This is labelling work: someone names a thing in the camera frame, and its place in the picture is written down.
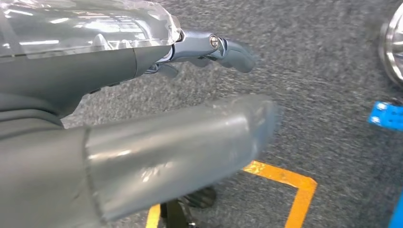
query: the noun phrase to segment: yellow floor marking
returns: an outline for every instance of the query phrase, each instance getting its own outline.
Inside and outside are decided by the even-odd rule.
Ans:
[[[259,161],[253,161],[250,165],[243,168],[243,170],[254,175],[298,188],[284,228],[302,228],[317,186],[317,183],[312,178],[264,164]],[[148,211],[145,228],[158,228],[159,217],[160,206],[155,205],[151,207]]]
[[[147,223],[145,228],[158,228],[158,221],[160,220],[160,205],[154,205],[148,211]]]

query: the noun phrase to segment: blue object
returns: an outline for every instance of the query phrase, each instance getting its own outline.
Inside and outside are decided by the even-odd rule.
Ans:
[[[388,228],[403,228],[403,193],[400,196]]]
[[[377,101],[368,117],[368,122],[380,127],[403,131],[403,107]],[[403,193],[388,228],[403,228]]]
[[[403,107],[377,101],[368,122],[380,127],[403,131]]]

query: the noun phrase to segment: bolt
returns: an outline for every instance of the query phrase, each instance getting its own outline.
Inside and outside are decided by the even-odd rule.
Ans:
[[[218,48],[219,41],[218,41],[218,37],[216,35],[213,34],[210,36],[210,44],[214,49]]]
[[[385,109],[386,109],[386,104],[384,104],[384,103],[379,103],[379,104],[376,106],[376,108],[379,109],[379,110],[385,110]]]
[[[371,118],[371,121],[375,124],[379,124],[381,122],[381,119],[379,119],[379,117],[374,116]]]

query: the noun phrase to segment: black base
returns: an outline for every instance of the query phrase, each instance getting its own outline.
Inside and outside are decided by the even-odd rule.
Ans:
[[[207,187],[191,193],[189,195],[184,196],[186,199],[183,202],[186,203],[186,206],[194,207],[194,208],[208,208],[214,205],[215,200],[217,198],[217,193],[213,187]],[[183,211],[182,206],[179,203],[178,199],[169,201],[167,203],[162,203],[160,205],[161,210],[161,218],[164,220],[166,228],[190,228],[196,227],[191,226],[189,224],[190,219],[186,217],[185,212]]]
[[[217,199],[217,193],[213,187],[207,187],[184,196],[188,206],[193,208],[210,208]]]

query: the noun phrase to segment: robotic hand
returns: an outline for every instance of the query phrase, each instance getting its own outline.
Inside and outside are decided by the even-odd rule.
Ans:
[[[0,227],[107,227],[249,164],[278,123],[264,95],[64,129],[105,86],[167,63],[249,72],[247,49],[186,31],[159,4],[13,0],[0,4]]]
[[[246,45],[218,37],[214,33],[181,30],[180,37],[164,58],[153,64],[146,74],[160,72],[168,77],[176,77],[178,70],[168,63],[191,62],[197,67],[205,67],[216,61],[227,68],[235,68],[249,73],[255,66],[255,59]]]

